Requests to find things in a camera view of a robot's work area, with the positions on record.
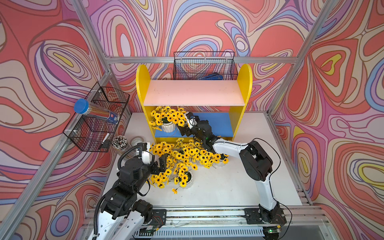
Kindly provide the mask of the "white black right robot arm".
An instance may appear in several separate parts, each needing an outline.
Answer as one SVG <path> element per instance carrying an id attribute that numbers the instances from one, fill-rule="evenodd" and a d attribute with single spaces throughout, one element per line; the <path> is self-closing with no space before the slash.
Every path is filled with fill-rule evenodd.
<path id="1" fill-rule="evenodd" d="M 248 176 L 256 181 L 260 197 L 258 215 L 260 221 L 269 224 L 276 216 L 282 216 L 279 201 L 274 198 L 271 175 L 274 173 L 273 160 L 258 142 L 259 138 L 249 143 L 236 143 L 215 136 L 207 120 L 201 121 L 197 116 L 187 118 L 187 123 L 178 127 L 181 135 L 192 136 L 202 147 L 213 154 L 228 155 L 242 161 Z"/>

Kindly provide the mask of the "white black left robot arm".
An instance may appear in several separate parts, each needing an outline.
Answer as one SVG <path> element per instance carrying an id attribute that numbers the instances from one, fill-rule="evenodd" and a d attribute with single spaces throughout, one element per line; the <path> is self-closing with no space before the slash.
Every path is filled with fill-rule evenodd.
<path id="1" fill-rule="evenodd" d="M 129 240 L 135 232 L 152 227 L 154 233 L 165 225 L 167 211 L 154 210 L 141 188 L 152 175 L 166 172 L 168 154 L 157 159 L 149 143 L 138 143 L 127 149 L 117 161 L 118 179 L 99 200 L 93 217 L 93 240 Z"/>

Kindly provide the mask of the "sunflower pot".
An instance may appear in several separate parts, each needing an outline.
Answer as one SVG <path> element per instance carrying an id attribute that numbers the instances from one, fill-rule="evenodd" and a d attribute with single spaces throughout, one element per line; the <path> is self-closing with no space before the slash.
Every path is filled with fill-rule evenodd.
<path id="1" fill-rule="evenodd" d="M 188 126 L 187 111 L 184 108 L 178 108 L 176 114 L 176 124 L 178 127 Z"/>
<path id="2" fill-rule="evenodd" d="M 170 106 L 155 107 L 150 112 L 150 126 L 163 133 L 172 133 L 176 130 L 180 120 L 180 112 Z"/>
<path id="3" fill-rule="evenodd" d="M 229 162 L 229 156 L 226 154 L 213 154 L 211 162 L 216 165 L 226 165 Z"/>
<path id="4" fill-rule="evenodd" d="M 191 149 L 192 161 L 209 169 L 213 165 L 213 154 L 199 145 L 194 145 Z"/>
<path id="5" fill-rule="evenodd" d="M 153 155 L 155 155 L 155 159 L 157 162 L 160 161 L 160 157 L 163 155 L 168 154 L 168 157 L 166 157 L 167 163 L 176 163 L 176 157 L 175 157 L 175 144 L 167 143 L 167 142 L 160 142 L 158 144 L 152 144 L 149 150 Z"/>
<path id="6" fill-rule="evenodd" d="M 175 169 L 180 169 L 183 167 L 190 169 L 193 166 L 191 150 L 194 148 L 195 147 L 193 146 L 192 140 L 188 142 L 185 142 L 184 138 L 178 138 L 176 140 L 172 151 L 172 158 Z"/>
<path id="7" fill-rule="evenodd" d="M 193 181 L 193 171 L 198 170 L 196 164 L 179 164 L 175 168 L 173 181 L 175 187 L 172 192 L 176 195 L 179 189 L 187 189 L 191 186 Z"/>
<path id="8" fill-rule="evenodd" d="M 150 178 L 150 184 L 157 188 L 163 189 L 166 185 L 169 184 L 171 174 L 172 170 L 166 169 L 164 173 L 152 175 Z"/>

